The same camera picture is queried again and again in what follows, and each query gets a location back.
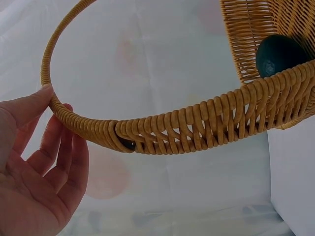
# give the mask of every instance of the wicker basket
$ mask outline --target wicker basket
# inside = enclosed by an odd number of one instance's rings
[[[62,20],[44,53],[41,82],[62,31],[96,0],[81,0]],[[200,104],[132,120],[95,120],[69,111],[54,95],[50,107],[83,138],[120,152],[182,154],[228,144],[271,128],[286,129],[315,114],[315,60],[265,79],[255,52],[268,35],[288,35],[315,58],[315,1],[221,0],[226,32],[242,86]]]

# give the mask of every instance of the dark green egg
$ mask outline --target dark green egg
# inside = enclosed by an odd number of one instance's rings
[[[256,67],[262,78],[309,61],[303,48],[293,39],[274,34],[261,41],[256,52]]]

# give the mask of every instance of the fingernail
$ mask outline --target fingernail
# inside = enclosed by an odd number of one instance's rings
[[[51,84],[46,84],[43,87],[41,87],[40,90],[46,90],[46,89],[49,89],[50,87],[51,87]]]

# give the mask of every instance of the white fabric backdrop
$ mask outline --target white fabric backdrop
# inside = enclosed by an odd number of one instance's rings
[[[0,2],[1,100],[40,88],[45,46],[76,2]],[[62,102],[100,119],[164,113],[239,87],[218,0],[99,0],[61,36],[51,75]],[[177,156],[89,145],[87,194],[61,235],[292,235],[270,204],[266,134]]]

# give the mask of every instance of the hand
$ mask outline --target hand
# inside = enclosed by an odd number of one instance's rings
[[[21,158],[52,95],[47,86],[31,96],[0,102],[0,236],[55,236],[85,193],[87,143],[55,116],[39,150],[27,161]],[[57,155],[57,165],[48,171]]]

